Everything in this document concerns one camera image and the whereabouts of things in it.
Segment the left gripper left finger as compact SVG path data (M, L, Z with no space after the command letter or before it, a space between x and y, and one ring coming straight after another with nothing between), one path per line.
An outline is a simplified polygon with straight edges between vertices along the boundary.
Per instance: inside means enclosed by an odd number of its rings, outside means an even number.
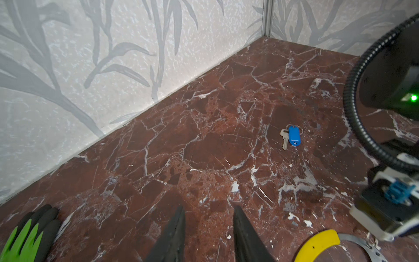
M179 206L145 259L146 262L182 262L184 259L186 217Z

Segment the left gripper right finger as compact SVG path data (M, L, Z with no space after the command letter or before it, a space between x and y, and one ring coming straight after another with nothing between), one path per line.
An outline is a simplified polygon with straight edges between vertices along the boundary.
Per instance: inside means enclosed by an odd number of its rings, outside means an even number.
M237 262L274 262L240 206L234 207L234 243Z

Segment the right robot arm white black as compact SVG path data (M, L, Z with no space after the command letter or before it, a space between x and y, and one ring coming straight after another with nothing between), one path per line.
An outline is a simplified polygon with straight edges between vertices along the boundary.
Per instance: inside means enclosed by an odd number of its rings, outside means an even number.
M419 16L406 19L376 40L350 71L343 91L343 108L352 132L367 152L388 167L417 172L419 167L386 151L365 129L356 100L369 108L394 111L419 119Z

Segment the key with blue tag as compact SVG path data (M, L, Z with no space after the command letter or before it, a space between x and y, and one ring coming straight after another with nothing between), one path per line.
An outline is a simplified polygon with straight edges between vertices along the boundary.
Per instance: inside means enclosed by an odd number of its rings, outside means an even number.
M288 124L285 129L280 131L280 135L283 138L283 150L287 150L288 145L297 147L301 145L301 135L303 129L299 126Z

